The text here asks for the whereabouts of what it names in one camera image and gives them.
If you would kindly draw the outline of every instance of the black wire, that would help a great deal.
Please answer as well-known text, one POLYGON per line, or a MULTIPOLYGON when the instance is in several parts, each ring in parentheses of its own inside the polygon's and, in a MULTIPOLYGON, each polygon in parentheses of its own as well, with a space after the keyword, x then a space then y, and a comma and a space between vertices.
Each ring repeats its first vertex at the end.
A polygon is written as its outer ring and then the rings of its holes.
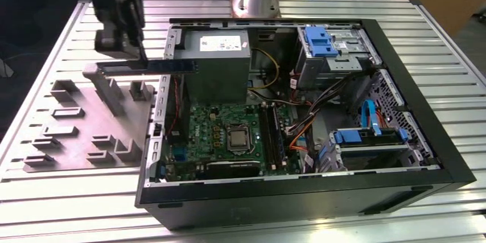
POLYGON ((256 92, 255 90, 251 90, 251 92, 260 98, 263 99, 264 101, 270 101, 270 102, 282 102, 287 105, 302 105, 302 104, 298 104, 298 103, 294 103, 294 102, 287 102, 284 100, 279 100, 279 99, 270 99, 267 96, 262 95, 259 92, 256 92))

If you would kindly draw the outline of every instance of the chip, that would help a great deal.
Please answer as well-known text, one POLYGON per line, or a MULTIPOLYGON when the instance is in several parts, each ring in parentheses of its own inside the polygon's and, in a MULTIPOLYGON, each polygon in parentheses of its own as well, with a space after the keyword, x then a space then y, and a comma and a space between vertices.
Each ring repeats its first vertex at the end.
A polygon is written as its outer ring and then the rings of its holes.
POLYGON ((231 124, 226 127, 226 148, 235 155, 242 155, 250 151, 251 139, 250 128, 247 125, 231 124))
POLYGON ((247 144, 246 131, 239 130, 230 132, 230 144, 231 146, 246 146, 247 144))

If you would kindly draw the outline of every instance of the cable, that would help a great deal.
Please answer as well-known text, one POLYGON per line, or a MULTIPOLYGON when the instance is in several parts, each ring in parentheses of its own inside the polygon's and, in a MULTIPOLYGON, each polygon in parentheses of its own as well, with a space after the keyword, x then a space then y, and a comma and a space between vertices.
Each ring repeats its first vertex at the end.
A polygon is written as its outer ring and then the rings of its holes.
POLYGON ((283 104, 287 105, 302 105, 298 104, 295 102, 287 102, 284 100, 279 100, 279 99, 270 99, 268 97, 263 96, 262 94, 259 94, 255 90, 250 90, 252 92, 252 94, 255 94, 263 101, 270 101, 270 102, 282 102, 283 104))
POLYGON ((304 119, 294 124, 292 126, 288 127, 287 129, 287 133, 292 133, 296 129, 299 129, 300 126, 303 125, 308 125, 312 122, 308 123, 310 119, 315 117, 315 115, 318 114, 318 112, 320 111, 320 107, 322 105, 331 100, 342 91, 342 89, 344 88, 347 82, 356 76, 363 76, 368 74, 367 71, 359 71, 359 72, 354 72, 347 74, 338 82, 335 82, 324 91, 323 93, 319 95, 318 99, 315 100, 314 104, 311 105, 311 107, 308 108, 308 112, 307 112, 307 116, 304 117, 304 119))
POLYGON ((175 123, 179 118, 179 84, 177 84, 177 80, 175 79, 175 77, 173 77, 173 93, 175 93, 175 118, 173 118, 172 125, 169 126, 169 130, 167 132, 167 136, 169 136, 169 133, 172 132, 175 123))
POLYGON ((264 89, 264 88, 270 87, 276 82, 276 80, 279 79, 279 74, 280 74, 280 66, 276 63, 272 56, 264 50, 262 50, 260 48, 252 48, 252 50, 259 51, 260 53, 263 53, 266 55, 267 58, 271 59, 271 61, 274 62, 274 65, 275 65, 276 72, 275 72, 274 80, 267 85, 262 85, 260 87, 255 87, 255 88, 248 88, 248 90, 264 89))
POLYGON ((300 130, 300 132, 298 133, 298 135, 295 136, 294 140, 291 141, 290 143, 290 148, 292 149, 292 147, 298 147, 298 146, 294 146, 295 142, 296 142, 296 139, 303 135, 303 133, 306 132, 307 128, 311 126, 314 120, 316 118, 314 117, 311 122, 303 127, 303 129, 300 130))

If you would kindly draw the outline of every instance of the slotted aluminum surface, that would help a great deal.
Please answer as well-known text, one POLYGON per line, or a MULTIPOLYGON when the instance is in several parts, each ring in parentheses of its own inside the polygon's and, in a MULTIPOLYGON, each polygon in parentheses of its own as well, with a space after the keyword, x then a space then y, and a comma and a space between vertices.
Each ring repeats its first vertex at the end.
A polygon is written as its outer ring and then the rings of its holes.
MULTIPOLYGON (((230 16, 228 0, 145 0, 147 54, 161 57, 169 17, 230 16)), ((40 76, 1 143, 0 239, 12 242, 483 242, 486 220, 486 88, 483 78, 427 12, 408 1, 280 0, 283 17, 376 19, 435 110, 478 181, 427 197, 387 216, 271 223, 238 228, 167 231, 133 207, 137 168, 28 174, 23 141, 39 135, 56 101, 56 79, 91 86, 85 63, 108 60, 93 51, 101 27, 88 3, 79 3, 40 76)), ((120 85, 159 77, 116 77, 120 85)))

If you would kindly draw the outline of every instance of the floor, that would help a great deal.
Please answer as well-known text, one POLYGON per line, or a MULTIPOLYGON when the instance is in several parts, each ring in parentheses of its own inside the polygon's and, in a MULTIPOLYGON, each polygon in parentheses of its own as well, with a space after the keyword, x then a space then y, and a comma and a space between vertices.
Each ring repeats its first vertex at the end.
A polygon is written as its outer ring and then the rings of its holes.
MULTIPOLYGON (((0 78, 0 140, 31 89, 77 0, 0 0, 0 58, 15 71, 0 78)), ((454 41, 486 74, 486 24, 471 18, 454 41)))
POLYGON ((473 61, 483 75, 486 75, 486 23, 479 23, 475 17, 454 37, 454 42, 473 61))

